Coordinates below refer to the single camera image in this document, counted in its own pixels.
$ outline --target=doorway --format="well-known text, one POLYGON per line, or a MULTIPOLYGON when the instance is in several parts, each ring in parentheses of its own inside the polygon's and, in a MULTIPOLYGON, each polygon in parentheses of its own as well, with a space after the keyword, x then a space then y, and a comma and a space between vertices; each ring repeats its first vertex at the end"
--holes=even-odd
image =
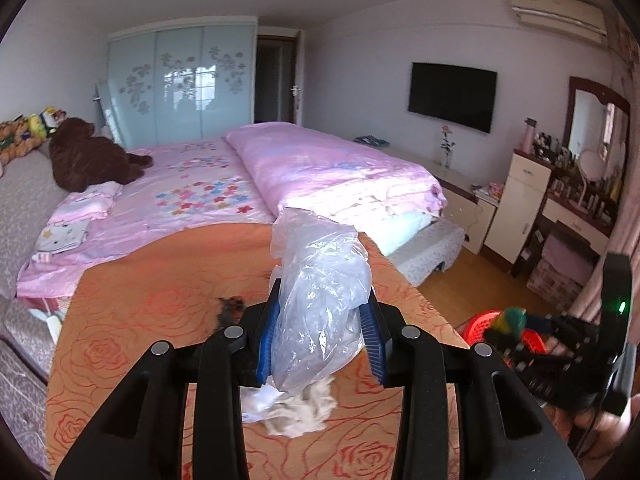
POLYGON ((255 56, 254 122, 295 123, 298 38, 258 36, 255 56))

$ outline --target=television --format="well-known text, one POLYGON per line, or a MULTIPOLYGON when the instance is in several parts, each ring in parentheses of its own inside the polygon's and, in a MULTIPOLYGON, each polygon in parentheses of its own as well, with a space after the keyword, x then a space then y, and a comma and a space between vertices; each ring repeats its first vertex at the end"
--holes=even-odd
POLYGON ((409 111, 491 132, 496 72, 466 66, 414 63, 409 111))

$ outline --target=pink curtain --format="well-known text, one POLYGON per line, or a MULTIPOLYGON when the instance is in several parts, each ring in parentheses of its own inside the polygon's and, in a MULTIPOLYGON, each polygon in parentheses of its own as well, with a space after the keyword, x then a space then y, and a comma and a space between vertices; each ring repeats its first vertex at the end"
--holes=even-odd
MULTIPOLYGON (((640 343, 640 68, 634 73, 634 98, 631 105, 631 132, 628 168, 620 203, 618 220, 609 239, 607 251, 628 254, 634 273, 634 300, 629 341, 640 343)), ((573 316, 593 321, 600 315, 602 288, 601 258, 596 269, 570 309, 573 316)))

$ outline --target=air conditioner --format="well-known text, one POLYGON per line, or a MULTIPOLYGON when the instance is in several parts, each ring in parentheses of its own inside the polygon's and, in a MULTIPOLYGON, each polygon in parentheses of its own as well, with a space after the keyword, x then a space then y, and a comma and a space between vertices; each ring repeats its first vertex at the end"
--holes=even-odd
POLYGON ((578 0, 511 0, 524 25, 543 27, 607 46, 604 13, 578 0))

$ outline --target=mirror frame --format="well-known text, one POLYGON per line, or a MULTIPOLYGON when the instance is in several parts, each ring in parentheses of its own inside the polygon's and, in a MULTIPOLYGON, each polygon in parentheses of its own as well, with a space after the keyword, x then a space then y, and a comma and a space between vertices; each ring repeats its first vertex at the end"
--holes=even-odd
POLYGON ((629 161, 629 139, 631 137, 631 104, 622 95, 613 91, 608 86, 596 83, 590 79, 583 79, 581 77, 569 78, 569 104, 566 108, 566 123, 564 124, 564 135, 562 136, 561 146, 565 148, 569 147, 569 140, 571 138, 571 127, 574 124, 575 113, 575 93, 578 90, 588 92, 597 97, 603 105, 609 103, 615 104, 620 110, 622 110, 628 117, 626 122, 626 134, 625 134, 625 161, 622 170, 622 181, 624 182, 626 176, 626 165, 629 161))

